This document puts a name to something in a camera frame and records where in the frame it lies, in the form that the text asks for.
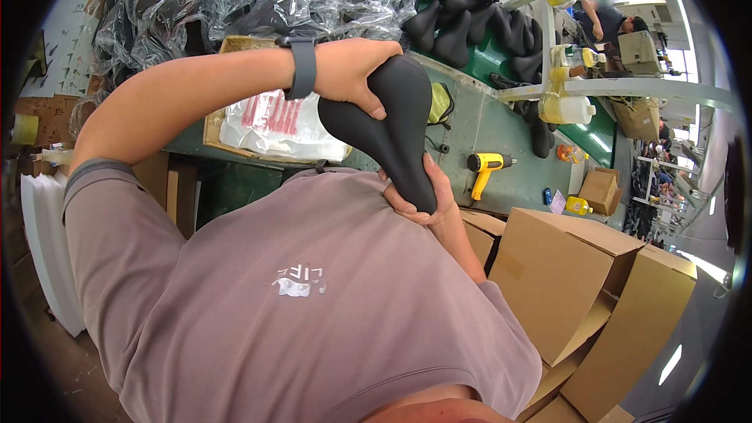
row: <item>ceiling light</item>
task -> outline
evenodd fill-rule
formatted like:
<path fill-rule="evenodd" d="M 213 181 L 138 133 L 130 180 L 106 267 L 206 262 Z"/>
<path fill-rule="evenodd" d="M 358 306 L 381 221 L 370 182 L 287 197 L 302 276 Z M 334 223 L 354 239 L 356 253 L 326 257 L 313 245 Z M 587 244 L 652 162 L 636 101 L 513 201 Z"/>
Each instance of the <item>ceiling light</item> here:
<path fill-rule="evenodd" d="M 681 256 L 683 256 L 684 258 L 690 260 L 698 268 L 700 268 L 702 271 L 705 271 L 707 274 L 713 277 L 713 279 L 718 281 L 720 284 L 723 284 L 726 281 L 726 276 L 728 276 L 728 273 L 725 269 L 721 269 L 715 266 L 714 264 L 709 263 L 696 255 L 692 255 L 691 253 L 686 253 L 685 251 L 682 251 L 682 250 L 677 250 L 676 252 L 680 254 Z"/>
<path fill-rule="evenodd" d="M 658 385 L 663 384 L 663 381 L 665 381 L 665 378 L 669 377 L 669 374 L 671 374 L 671 371 L 674 370 L 674 368 L 676 367 L 676 364 L 679 362 L 680 359 L 682 359 L 682 344 L 681 343 L 676 348 L 676 351 L 672 354 L 672 357 L 671 359 L 669 359 L 669 362 L 665 364 L 663 371 L 660 372 L 660 379 L 658 380 Z"/>

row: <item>window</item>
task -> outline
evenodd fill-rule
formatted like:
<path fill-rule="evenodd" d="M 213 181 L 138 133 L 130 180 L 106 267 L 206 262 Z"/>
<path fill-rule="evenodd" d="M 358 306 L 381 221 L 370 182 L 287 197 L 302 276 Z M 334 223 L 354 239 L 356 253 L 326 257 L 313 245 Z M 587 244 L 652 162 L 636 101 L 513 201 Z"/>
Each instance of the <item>window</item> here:
<path fill-rule="evenodd" d="M 683 166 L 684 168 L 687 168 L 689 170 L 692 170 L 695 168 L 694 162 L 692 162 L 690 159 L 686 157 L 682 157 L 681 155 L 676 156 L 676 165 Z"/>
<path fill-rule="evenodd" d="M 674 71 L 682 71 L 685 73 L 682 73 L 680 76 L 664 74 L 664 79 L 690 81 L 695 84 L 700 82 L 697 76 L 697 60 L 695 59 L 695 53 L 683 49 L 666 49 L 666 54 L 671 61 Z"/>
<path fill-rule="evenodd" d="M 674 129 L 674 139 L 687 140 L 690 138 L 690 131 L 686 129 Z"/>

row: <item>white metal frame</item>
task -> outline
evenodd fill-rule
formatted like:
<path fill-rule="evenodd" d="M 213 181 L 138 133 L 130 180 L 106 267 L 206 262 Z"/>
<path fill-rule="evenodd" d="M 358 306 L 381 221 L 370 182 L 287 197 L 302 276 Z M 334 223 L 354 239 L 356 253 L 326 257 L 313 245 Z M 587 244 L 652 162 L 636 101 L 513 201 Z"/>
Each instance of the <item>white metal frame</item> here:
<path fill-rule="evenodd" d="M 507 10 L 518 9 L 536 0 L 509 0 L 502 4 Z M 540 28 L 543 31 L 543 77 L 548 78 L 550 67 L 550 48 L 555 44 L 553 7 L 540 0 Z M 703 106 L 731 109 L 737 104 L 736 98 L 728 90 L 709 85 L 693 84 L 685 81 L 624 77 L 619 79 L 570 80 L 565 82 L 564 91 L 573 97 L 587 96 L 621 96 L 621 97 L 655 97 L 679 99 Z M 518 99 L 539 99 L 543 94 L 543 85 L 526 85 L 515 89 L 500 90 L 498 98 L 502 101 Z"/>

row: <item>gray t-shirt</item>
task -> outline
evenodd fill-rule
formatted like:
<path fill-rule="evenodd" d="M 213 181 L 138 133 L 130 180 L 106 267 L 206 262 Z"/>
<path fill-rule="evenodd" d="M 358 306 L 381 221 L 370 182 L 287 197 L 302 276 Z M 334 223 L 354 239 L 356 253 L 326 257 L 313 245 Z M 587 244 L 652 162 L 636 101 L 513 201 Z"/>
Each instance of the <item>gray t-shirt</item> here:
<path fill-rule="evenodd" d="M 82 167 L 77 293 L 135 421 L 353 422 L 447 384 L 515 418 L 535 391 L 499 287 L 392 211 L 376 174 L 301 173 L 186 241 L 129 167 Z"/>

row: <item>clear plastic wrap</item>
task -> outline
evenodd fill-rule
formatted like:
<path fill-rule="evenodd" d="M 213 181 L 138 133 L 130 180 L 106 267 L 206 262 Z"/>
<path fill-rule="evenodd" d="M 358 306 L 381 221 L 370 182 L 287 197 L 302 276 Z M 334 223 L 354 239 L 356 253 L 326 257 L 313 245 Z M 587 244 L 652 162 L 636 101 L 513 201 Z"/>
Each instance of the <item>clear plastic wrap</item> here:
<path fill-rule="evenodd" d="M 271 33 L 318 40 L 398 40 L 414 0 L 108 0 L 94 71 L 115 87 L 136 71 L 216 52 L 226 36 Z"/>
<path fill-rule="evenodd" d="M 73 109 L 70 111 L 68 121 L 68 132 L 73 137 L 78 137 L 83 127 L 83 123 L 94 113 L 94 110 L 105 101 L 110 93 L 105 89 L 99 89 L 92 94 L 88 94 L 78 99 Z"/>
<path fill-rule="evenodd" d="M 282 90 L 243 99 L 225 108 L 220 141 L 261 155 L 340 162 L 347 144 L 326 132 L 318 103 L 316 94 L 286 100 Z"/>

